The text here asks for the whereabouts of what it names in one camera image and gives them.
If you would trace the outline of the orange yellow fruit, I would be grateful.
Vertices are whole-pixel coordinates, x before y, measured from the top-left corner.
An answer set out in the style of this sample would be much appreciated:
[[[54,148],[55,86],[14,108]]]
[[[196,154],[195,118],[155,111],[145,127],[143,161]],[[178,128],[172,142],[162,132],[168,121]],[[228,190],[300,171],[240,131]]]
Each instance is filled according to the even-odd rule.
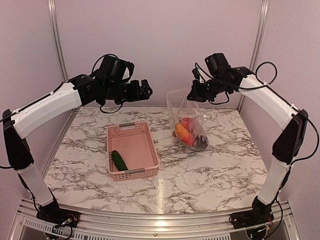
[[[175,125],[175,134],[180,138],[192,136],[191,133],[180,123]]]

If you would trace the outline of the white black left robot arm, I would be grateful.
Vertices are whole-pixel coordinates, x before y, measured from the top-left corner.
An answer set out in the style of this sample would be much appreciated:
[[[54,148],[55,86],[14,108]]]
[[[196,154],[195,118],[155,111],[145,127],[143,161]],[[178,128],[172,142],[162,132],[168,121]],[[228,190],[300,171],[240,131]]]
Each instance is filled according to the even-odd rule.
[[[110,53],[97,62],[100,66],[93,66],[89,75],[75,76],[35,101],[14,111],[7,109],[2,114],[9,168],[17,172],[53,223],[63,219],[63,211],[35,166],[26,138],[55,117],[92,102],[103,107],[106,101],[114,101],[122,107],[126,102],[148,100],[153,94],[146,79],[131,79],[135,68],[132,62]]]

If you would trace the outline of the red lychee bunch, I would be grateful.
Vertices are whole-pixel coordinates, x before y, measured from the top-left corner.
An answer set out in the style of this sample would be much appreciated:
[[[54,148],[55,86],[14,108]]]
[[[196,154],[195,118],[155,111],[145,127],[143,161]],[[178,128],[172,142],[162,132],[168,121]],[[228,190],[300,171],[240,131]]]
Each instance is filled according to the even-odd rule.
[[[183,136],[181,141],[188,147],[195,147],[197,144],[197,138],[194,136]]]

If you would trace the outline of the clear zip top bag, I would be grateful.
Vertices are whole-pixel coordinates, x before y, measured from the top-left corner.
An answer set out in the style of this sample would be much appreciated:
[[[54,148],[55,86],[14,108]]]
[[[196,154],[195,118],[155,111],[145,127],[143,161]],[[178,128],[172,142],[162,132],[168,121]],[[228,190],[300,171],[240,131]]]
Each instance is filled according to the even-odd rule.
[[[209,145],[203,128],[207,117],[196,102],[187,100],[189,92],[187,88],[181,88],[166,93],[169,124],[173,137],[184,147],[203,151]]]

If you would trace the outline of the dark green cucumber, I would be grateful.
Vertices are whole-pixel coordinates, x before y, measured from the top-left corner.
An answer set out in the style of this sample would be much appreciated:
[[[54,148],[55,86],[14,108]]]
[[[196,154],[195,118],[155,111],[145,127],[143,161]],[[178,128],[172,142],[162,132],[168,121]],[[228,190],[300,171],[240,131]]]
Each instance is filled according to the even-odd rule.
[[[117,150],[111,152],[112,161],[118,171],[127,171],[128,167]]]

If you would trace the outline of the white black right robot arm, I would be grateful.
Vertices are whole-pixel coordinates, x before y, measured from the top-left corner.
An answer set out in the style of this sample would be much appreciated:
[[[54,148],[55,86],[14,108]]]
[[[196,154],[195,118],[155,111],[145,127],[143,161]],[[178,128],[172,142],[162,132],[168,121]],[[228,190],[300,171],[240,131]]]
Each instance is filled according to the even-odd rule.
[[[192,71],[195,79],[187,100],[214,103],[220,93],[227,95],[239,92],[262,108],[282,130],[272,146],[272,163],[268,176],[247,219],[258,224],[267,216],[265,206],[272,204],[289,175],[291,165],[303,143],[308,113],[299,110],[277,94],[269,85],[257,78],[256,73],[245,66],[231,67],[223,53],[214,53],[205,58],[206,73],[198,63]],[[206,73],[208,80],[202,77]]]

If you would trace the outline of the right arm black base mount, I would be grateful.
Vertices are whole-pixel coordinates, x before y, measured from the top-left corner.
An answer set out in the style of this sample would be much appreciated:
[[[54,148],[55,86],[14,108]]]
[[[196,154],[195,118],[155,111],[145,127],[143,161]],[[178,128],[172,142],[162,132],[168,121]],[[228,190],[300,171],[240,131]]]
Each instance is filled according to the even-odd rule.
[[[274,220],[273,212],[270,210],[266,214],[255,214],[253,210],[234,212],[229,216],[229,222],[234,229],[248,228]]]

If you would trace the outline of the red bumpy fruit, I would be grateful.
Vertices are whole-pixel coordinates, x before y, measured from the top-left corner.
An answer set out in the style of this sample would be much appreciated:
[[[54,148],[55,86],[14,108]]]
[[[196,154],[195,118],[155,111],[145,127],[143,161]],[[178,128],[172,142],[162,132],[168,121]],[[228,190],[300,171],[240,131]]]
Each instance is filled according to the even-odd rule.
[[[193,124],[193,118],[185,117],[180,121],[180,124],[184,126],[186,129],[190,129]]]

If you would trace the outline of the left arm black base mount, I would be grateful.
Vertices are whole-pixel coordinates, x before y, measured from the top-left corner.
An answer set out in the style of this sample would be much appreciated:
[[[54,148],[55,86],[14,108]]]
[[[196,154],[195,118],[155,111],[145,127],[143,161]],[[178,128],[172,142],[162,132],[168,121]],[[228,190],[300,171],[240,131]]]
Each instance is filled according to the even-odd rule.
[[[80,219],[80,213],[78,211],[59,209],[52,213],[45,213],[44,211],[38,211],[36,217],[40,220],[53,223],[59,227],[72,227],[76,228]]]

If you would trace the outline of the purple eggplant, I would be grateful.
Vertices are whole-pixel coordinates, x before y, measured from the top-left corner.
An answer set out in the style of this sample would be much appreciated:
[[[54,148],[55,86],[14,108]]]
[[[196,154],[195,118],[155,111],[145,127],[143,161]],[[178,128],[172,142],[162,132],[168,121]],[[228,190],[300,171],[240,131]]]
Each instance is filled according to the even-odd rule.
[[[209,145],[209,140],[206,135],[198,135],[195,137],[192,148],[195,151],[205,150]]]

